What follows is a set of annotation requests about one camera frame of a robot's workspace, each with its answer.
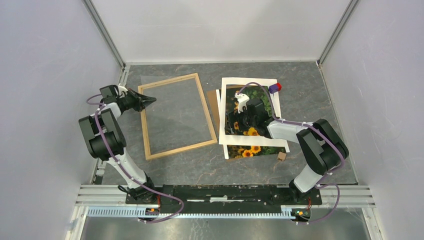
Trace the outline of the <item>wooden picture frame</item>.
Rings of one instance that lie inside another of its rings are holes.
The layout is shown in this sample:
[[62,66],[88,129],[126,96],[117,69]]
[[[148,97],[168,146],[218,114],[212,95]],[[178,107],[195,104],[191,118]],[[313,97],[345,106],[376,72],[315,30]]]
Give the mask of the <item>wooden picture frame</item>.
[[170,84],[176,84],[176,83],[180,83],[180,82],[183,82],[183,81],[189,81],[189,80],[194,80],[194,82],[195,82],[197,92],[198,92],[198,95],[199,95],[199,101],[202,105],[202,112],[203,112],[203,115],[205,117],[205,122],[206,122],[207,129],[208,129],[208,132],[209,132],[211,139],[206,140],[206,141],[202,141],[202,142],[199,142],[199,143],[194,143],[194,144],[190,144],[190,145],[187,145],[187,146],[169,149],[169,150],[166,150],[166,151],[163,151],[163,152],[153,154],[151,152],[151,145],[150,145],[150,140],[149,140],[147,115],[146,115],[145,111],[142,111],[141,112],[141,126],[142,126],[142,137],[143,137],[143,144],[144,144],[144,151],[145,151],[145,159],[146,160],[151,161],[153,159],[167,157],[167,156],[171,156],[171,155],[174,155],[174,154],[179,154],[179,153],[182,153],[182,152],[186,152],[186,151],[190,151],[190,150],[194,150],[194,149],[198,149],[198,148],[202,148],[202,147],[206,147],[206,146],[218,143],[218,139],[217,139],[217,136],[215,134],[214,125],[212,123],[212,118],[211,118],[210,113],[209,113],[209,108],[208,108],[208,105],[206,103],[206,97],[205,97],[205,94],[203,92],[203,88],[202,88],[198,73],[191,73],[191,74],[188,74],[188,75],[173,77],[173,78],[160,80],[160,81],[147,83],[147,84],[142,84],[142,85],[138,86],[138,92],[140,94],[143,94],[144,90],[147,90],[147,89],[167,86],[167,85],[170,85]]

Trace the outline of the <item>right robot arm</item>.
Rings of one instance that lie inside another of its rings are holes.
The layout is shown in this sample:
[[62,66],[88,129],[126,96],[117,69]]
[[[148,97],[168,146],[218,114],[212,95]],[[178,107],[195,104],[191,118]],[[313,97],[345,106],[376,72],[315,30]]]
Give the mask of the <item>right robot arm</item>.
[[302,204],[324,176],[344,165],[349,149],[325,119],[315,122],[289,121],[269,114],[260,98],[243,100],[225,114],[225,130],[256,130],[261,137],[299,144],[306,166],[288,185],[287,199]]

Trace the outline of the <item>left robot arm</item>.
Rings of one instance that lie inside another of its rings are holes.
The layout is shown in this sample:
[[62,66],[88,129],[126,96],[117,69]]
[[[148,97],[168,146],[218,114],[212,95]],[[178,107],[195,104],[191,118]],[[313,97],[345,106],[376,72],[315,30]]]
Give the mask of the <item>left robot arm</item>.
[[95,112],[78,121],[88,152],[122,176],[127,186],[117,188],[126,193],[127,200],[151,204],[158,198],[157,190],[151,178],[128,154],[127,142],[117,119],[128,110],[141,113],[157,99],[117,85],[107,85],[99,91],[101,100],[96,103]]

